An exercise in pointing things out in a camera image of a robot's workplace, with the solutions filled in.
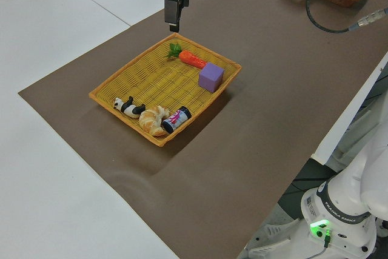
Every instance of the toy carrot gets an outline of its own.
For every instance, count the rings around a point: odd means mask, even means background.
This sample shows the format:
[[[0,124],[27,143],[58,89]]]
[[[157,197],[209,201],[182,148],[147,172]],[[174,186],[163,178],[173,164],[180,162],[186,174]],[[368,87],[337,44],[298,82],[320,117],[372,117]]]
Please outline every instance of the toy carrot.
[[[199,59],[197,56],[195,56],[192,52],[188,50],[182,50],[181,46],[179,44],[170,44],[170,53],[168,55],[169,57],[177,57],[182,62],[197,67],[199,69],[203,69],[205,65],[207,64],[206,61]]]

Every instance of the brown mat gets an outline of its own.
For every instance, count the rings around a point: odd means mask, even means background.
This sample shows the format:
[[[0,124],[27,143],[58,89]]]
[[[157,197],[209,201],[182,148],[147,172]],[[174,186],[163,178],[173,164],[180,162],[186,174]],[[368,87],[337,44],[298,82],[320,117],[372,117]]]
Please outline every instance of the brown mat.
[[[312,13],[340,29],[387,3],[312,0]],[[169,34],[162,12],[20,94],[180,258],[235,258],[388,51],[387,32],[324,33],[304,0],[190,0],[180,33],[243,68],[162,148],[88,98]]]

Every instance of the can with black lid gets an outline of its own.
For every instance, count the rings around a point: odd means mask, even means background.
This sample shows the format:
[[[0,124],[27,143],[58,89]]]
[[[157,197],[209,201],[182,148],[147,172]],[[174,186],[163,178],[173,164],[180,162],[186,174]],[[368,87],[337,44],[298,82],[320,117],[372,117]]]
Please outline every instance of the can with black lid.
[[[187,107],[180,107],[172,116],[162,122],[163,128],[168,133],[173,133],[182,123],[192,117]]]

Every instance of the green indicator light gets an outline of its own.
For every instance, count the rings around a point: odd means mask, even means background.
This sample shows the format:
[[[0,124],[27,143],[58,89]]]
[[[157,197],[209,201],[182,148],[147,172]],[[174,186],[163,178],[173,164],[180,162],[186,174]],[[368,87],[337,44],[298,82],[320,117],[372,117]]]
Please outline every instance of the green indicator light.
[[[322,225],[322,224],[327,225],[328,223],[329,223],[328,220],[317,221],[317,222],[315,222],[315,223],[310,224],[310,228],[318,227],[318,226],[320,226],[320,225]]]

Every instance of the cable connector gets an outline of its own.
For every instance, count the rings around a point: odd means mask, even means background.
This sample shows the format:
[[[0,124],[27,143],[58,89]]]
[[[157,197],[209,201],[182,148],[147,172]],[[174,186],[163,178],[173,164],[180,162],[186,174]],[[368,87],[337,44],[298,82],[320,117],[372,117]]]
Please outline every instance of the cable connector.
[[[388,15],[388,8],[385,8],[385,9],[381,9],[381,10],[377,10],[363,18],[361,18],[357,23],[355,23],[354,25],[351,25],[349,27],[349,30],[356,30],[358,29],[359,27],[364,27],[368,24],[371,24],[383,17],[385,17],[386,15]]]
[[[325,245],[324,245],[325,248],[329,247],[330,239],[331,239],[330,230],[328,229],[326,230],[326,236],[325,236]]]

